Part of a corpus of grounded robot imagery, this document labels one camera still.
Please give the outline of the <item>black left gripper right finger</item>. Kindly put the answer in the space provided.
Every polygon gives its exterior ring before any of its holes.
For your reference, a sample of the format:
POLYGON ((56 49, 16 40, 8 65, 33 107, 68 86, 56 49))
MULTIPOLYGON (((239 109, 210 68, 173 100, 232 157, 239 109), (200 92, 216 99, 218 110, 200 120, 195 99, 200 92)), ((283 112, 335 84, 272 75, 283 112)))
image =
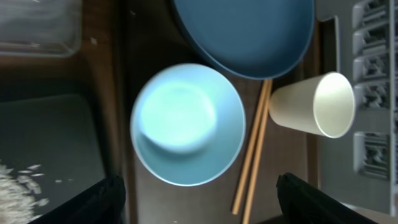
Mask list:
POLYGON ((278 177, 276 187, 287 223, 376 224, 290 172, 278 177))

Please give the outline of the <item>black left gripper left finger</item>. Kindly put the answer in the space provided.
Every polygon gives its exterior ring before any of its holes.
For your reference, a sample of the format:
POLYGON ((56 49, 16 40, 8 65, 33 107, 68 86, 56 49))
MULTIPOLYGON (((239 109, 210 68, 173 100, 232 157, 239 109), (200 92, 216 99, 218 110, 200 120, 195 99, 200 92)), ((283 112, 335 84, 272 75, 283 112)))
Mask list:
POLYGON ((120 224, 125 202, 124 180, 113 175, 30 224, 120 224))

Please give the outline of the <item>rice pile with nuts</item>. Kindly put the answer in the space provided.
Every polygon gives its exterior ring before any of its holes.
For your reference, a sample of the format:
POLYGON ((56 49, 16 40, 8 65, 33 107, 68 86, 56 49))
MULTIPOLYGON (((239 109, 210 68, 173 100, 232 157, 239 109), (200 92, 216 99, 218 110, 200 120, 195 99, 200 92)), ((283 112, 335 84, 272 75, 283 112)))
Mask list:
POLYGON ((54 201, 39 182, 41 164, 15 169, 1 164, 1 224, 27 224, 53 209, 54 201))

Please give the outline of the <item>cream white cup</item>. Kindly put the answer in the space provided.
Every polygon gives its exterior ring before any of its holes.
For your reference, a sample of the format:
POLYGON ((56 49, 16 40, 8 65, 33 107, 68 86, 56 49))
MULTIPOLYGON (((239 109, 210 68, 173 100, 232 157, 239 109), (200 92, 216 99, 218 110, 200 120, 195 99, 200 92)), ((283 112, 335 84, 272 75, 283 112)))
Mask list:
POLYGON ((332 139, 349 131, 355 112, 353 87, 337 72, 281 87, 269 103, 276 124, 332 139))

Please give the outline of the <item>light blue bowl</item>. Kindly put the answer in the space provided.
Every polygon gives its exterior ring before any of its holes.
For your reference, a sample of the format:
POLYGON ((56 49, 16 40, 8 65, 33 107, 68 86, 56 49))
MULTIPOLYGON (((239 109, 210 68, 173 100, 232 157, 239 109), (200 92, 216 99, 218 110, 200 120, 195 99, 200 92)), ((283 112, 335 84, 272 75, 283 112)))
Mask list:
POLYGON ((231 82, 198 63, 156 73, 131 111, 130 135, 144 167, 172 185, 192 187, 224 174, 246 134, 243 102, 231 82))

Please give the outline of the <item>dark blue bowl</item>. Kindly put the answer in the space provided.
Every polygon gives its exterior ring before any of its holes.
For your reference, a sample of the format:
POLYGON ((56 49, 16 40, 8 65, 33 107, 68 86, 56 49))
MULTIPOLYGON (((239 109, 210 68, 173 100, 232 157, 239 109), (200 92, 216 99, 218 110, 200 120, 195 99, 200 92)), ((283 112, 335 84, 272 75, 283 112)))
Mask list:
POLYGON ((315 25, 314 0, 171 0, 179 29, 211 66, 264 80, 303 59, 315 25))

